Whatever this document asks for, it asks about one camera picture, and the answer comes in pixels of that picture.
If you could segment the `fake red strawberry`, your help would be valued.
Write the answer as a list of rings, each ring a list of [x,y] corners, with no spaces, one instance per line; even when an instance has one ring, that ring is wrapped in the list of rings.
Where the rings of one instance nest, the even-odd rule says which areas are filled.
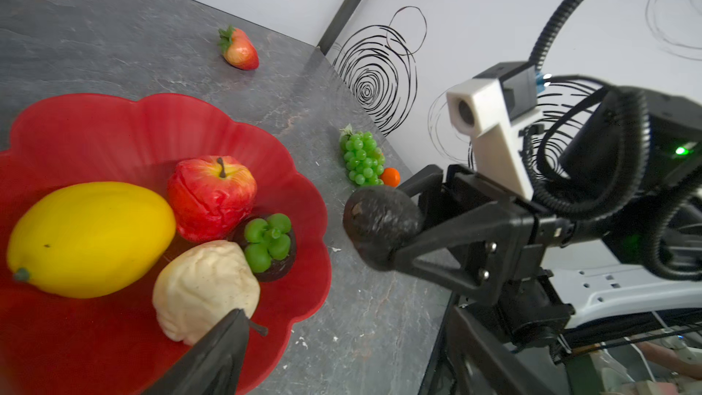
[[[218,32],[219,49],[230,66],[243,71],[259,68],[258,52],[243,30],[229,26],[226,29],[219,29]]]

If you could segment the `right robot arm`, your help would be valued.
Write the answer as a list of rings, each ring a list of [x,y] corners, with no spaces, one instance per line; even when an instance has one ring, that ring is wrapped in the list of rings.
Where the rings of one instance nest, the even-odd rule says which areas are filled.
[[[583,1],[561,2],[527,61],[497,64],[447,91],[475,168],[427,166],[345,209],[345,230],[367,264],[485,305],[497,331],[523,349],[653,308],[652,292],[566,301],[541,265],[547,248],[600,240],[665,281],[701,278],[700,236],[672,225],[680,212],[701,218],[698,105],[597,80],[550,128],[537,120],[539,92],[570,82],[541,69]]]

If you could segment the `yellow fake lemon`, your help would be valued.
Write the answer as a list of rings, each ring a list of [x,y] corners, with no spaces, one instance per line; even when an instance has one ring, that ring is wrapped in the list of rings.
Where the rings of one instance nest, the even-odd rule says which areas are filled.
[[[140,280],[175,237],[166,200],[122,182],[56,190],[14,226],[7,266],[14,280],[75,299],[116,293]]]

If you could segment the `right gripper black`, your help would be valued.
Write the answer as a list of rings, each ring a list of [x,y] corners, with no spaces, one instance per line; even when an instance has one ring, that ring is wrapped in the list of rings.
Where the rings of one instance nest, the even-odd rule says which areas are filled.
[[[395,270],[484,306],[481,322],[518,347],[557,342],[575,310],[542,268],[544,252],[572,233],[566,219],[465,166],[429,165],[398,190],[441,224],[393,253]]]

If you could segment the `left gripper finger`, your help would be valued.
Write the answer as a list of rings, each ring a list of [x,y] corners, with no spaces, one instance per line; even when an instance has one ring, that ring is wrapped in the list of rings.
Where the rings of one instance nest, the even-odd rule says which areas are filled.
[[[234,394],[250,334],[241,309],[229,312],[144,395]]]

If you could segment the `black fake avocado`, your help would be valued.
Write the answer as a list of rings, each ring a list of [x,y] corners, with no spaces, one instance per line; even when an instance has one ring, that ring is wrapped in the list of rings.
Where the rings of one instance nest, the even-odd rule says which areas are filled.
[[[363,187],[347,200],[343,227],[364,263],[379,272],[393,269],[394,252],[422,231],[424,217],[404,192]]]

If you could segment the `red flower-shaped fruit bowl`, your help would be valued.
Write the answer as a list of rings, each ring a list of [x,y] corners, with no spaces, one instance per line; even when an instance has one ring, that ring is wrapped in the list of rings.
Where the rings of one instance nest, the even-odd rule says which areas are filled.
[[[296,258],[288,274],[261,287],[238,393],[261,384],[280,362],[293,325],[327,299],[332,268],[325,246],[327,207],[274,136],[233,121],[213,105],[180,94],[133,102],[68,94],[36,102],[14,121],[1,155],[1,239],[51,191],[120,181],[159,194],[178,162],[230,155],[255,177],[258,215],[292,221]],[[1,391],[5,394],[138,394],[188,350],[161,331],[151,303],[158,270],[111,296],[51,296],[1,271]]]

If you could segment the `dark mangosteen with green calyx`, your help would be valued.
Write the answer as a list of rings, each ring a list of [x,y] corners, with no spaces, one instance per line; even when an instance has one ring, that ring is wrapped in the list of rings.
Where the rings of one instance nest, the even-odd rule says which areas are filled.
[[[283,213],[251,215],[230,233],[228,240],[242,248],[250,270],[260,283],[287,276],[296,261],[292,221]]]

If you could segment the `fake red apple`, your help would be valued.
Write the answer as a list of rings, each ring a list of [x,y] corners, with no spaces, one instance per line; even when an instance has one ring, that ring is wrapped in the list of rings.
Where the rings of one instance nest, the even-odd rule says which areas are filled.
[[[177,163],[166,192],[178,233],[204,243],[226,239],[250,215],[258,185],[234,157],[205,155]]]

